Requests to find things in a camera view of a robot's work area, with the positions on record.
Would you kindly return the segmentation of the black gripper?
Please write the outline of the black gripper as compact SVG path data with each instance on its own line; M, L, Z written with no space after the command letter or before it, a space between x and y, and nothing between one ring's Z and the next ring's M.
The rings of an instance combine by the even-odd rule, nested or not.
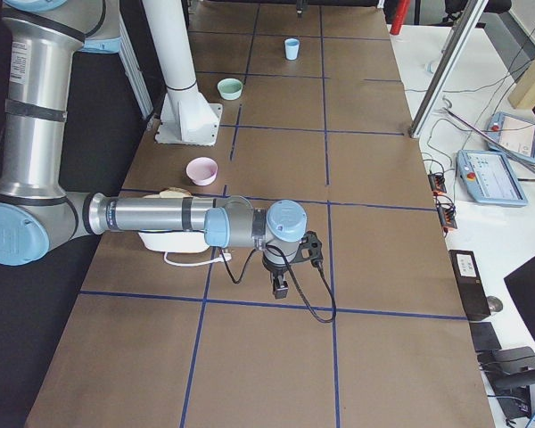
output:
M298 251L286 254L279 247L267 247L263 251L262 263L271 274L272 293L276 300L287 297L289 285L284 274L290 270L291 264L300 262L300 256Z

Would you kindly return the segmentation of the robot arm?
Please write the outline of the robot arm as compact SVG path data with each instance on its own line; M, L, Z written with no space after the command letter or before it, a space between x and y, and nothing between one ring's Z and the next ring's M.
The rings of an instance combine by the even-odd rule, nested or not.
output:
M0 171L12 45L1 11L0 2ZM69 107L62 148L62 186L71 191L116 194L145 125L117 54L75 54ZM96 237L78 238L26 266L0 265L0 300L76 293L98 243Z

